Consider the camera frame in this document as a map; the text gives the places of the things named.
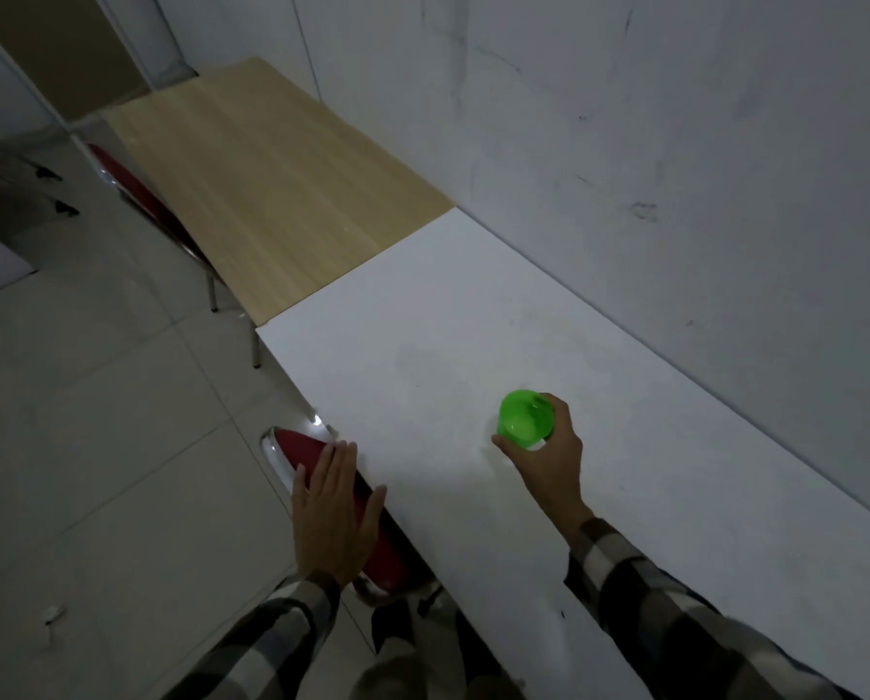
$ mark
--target shirt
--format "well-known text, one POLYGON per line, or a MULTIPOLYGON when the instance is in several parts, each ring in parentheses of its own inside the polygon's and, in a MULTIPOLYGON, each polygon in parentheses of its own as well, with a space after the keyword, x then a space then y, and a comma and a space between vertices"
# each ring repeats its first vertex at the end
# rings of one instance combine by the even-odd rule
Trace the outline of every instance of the shirt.
MULTIPOLYGON (((856 698, 721 615, 603 519, 581 527, 565 584, 658 700, 856 698)), ((331 632, 339 600, 330 575, 289 577, 165 699, 291 700, 331 632)))

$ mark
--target person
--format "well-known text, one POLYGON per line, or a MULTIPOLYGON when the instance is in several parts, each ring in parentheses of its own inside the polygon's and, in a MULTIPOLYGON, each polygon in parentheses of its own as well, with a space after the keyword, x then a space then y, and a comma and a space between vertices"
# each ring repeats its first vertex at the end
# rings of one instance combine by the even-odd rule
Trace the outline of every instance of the person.
MULTIPOLYGON (((565 584, 613 638, 654 697, 856 697, 756 630, 721 615, 596 517, 581 498, 583 445, 568 404, 543 395, 555 418, 545 446, 526 451, 499 436, 493 442, 568 542, 565 584)), ((304 468, 299 467, 292 496, 298 574, 238 622, 172 689, 168 700, 296 696, 334 625, 341 590, 360 572, 377 538, 386 489, 373 492, 358 524, 352 496, 356 455, 352 442, 326 446, 308 491, 304 468)), ((463 616, 458 633, 468 699, 521 696, 511 682, 504 684, 499 664, 463 616)), ((373 636, 378 660, 356 684, 352 700, 425 698, 408 607, 376 610, 373 636)), ((592 694, 588 688, 587 695, 592 694)))

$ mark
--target person's leg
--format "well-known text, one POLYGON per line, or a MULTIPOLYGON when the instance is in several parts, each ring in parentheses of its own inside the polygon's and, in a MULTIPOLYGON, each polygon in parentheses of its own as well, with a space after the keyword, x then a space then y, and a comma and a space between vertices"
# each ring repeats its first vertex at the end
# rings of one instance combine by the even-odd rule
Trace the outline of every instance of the person's leg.
POLYGON ((455 625, 464 661, 466 700, 522 700, 522 691, 503 673, 497 659, 461 612, 455 616, 455 625))
POLYGON ((408 602, 374 611, 372 634, 377 660, 354 685, 351 700, 426 700, 426 670, 415 650, 408 602))

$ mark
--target wooden table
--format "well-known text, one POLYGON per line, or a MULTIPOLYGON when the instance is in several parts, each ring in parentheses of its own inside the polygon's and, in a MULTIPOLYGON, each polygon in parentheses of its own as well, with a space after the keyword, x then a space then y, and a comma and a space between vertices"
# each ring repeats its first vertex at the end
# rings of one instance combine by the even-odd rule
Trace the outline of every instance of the wooden table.
POLYGON ((360 443, 365 478, 534 700, 650 695, 562 584, 567 546, 490 444, 521 387, 569 402, 595 512, 870 698, 870 512, 461 210, 258 331, 360 443))
POLYGON ((261 58, 104 117, 256 325, 452 208, 261 58))

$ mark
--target green cup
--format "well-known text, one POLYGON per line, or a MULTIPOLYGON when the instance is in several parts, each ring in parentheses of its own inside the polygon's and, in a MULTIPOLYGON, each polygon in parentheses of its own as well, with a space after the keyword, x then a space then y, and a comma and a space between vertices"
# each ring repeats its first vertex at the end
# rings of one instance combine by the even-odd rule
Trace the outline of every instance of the green cup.
POLYGON ((528 449, 551 434, 551 403, 534 390, 514 390, 499 404, 497 434, 528 449))

